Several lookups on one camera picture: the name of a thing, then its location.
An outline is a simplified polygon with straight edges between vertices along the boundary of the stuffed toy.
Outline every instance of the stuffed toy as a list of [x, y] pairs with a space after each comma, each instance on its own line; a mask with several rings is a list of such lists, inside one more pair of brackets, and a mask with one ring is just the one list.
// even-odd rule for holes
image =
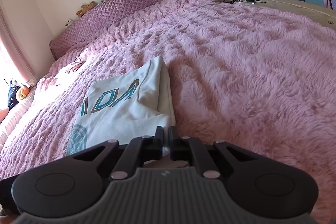
[[18, 91], [16, 92], [16, 99], [18, 101], [23, 100], [24, 98], [27, 97], [27, 95], [29, 94], [29, 88], [26, 86], [22, 86], [21, 88], [18, 89]]
[[93, 7], [95, 7], [96, 4], [94, 1], [90, 2], [88, 5], [82, 5], [81, 10], [79, 10], [76, 15], [78, 15], [79, 18], [81, 18], [83, 15], [85, 15], [88, 11], [90, 11]]

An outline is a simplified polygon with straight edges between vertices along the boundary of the pink fluffy blanket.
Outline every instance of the pink fluffy blanket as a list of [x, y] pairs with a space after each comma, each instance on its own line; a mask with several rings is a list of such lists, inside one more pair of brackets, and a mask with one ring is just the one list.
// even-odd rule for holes
[[[336, 32], [307, 17], [212, 0], [164, 0], [81, 42], [40, 80], [1, 151], [6, 178], [63, 157], [94, 80], [158, 55], [170, 74], [181, 135], [224, 139], [317, 181], [313, 217], [336, 219]], [[76, 57], [70, 78], [56, 79]]]

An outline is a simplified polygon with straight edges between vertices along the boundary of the pink curtain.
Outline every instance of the pink curtain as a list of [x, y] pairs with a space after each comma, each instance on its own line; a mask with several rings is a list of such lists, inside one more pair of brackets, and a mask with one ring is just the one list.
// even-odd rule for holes
[[5, 61], [6, 69], [18, 83], [29, 86], [28, 83], [34, 80], [35, 73], [15, 41], [1, 7], [0, 58]]

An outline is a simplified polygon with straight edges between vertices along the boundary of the round pad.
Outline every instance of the round pad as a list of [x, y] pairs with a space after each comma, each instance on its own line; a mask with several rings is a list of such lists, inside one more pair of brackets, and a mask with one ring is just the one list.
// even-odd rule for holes
[[294, 189], [294, 182], [281, 174], [266, 174], [257, 178], [255, 182], [258, 190], [270, 196], [284, 196]]
[[39, 178], [36, 189], [43, 195], [64, 195], [75, 186], [75, 180], [67, 174], [49, 174]]
[[25, 172], [12, 185], [19, 211], [45, 218], [82, 212], [94, 205], [103, 191], [95, 165], [69, 157]]
[[318, 196], [317, 185], [311, 176], [268, 159], [237, 165], [227, 181], [227, 191], [245, 210], [271, 219], [309, 213]]

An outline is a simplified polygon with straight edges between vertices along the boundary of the purple quilted headboard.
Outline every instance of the purple quilted headboard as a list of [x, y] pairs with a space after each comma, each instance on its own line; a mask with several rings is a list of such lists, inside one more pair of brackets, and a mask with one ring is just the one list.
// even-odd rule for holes
[[135, 11], [144, 9], [163, 0], [106, 0], [72, 23], [49, 44], [55, 60], [63, 56], [70, 47], [92, 36]]

